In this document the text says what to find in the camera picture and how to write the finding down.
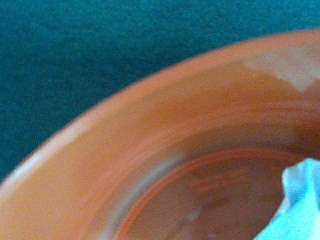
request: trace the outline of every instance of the teal fabric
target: teal fabric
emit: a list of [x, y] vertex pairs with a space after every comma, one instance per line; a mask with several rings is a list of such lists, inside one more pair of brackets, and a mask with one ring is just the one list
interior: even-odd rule
[[239, 41], [318, 27], [318, 0], [1, 0], [0, 181], [142, 77]]

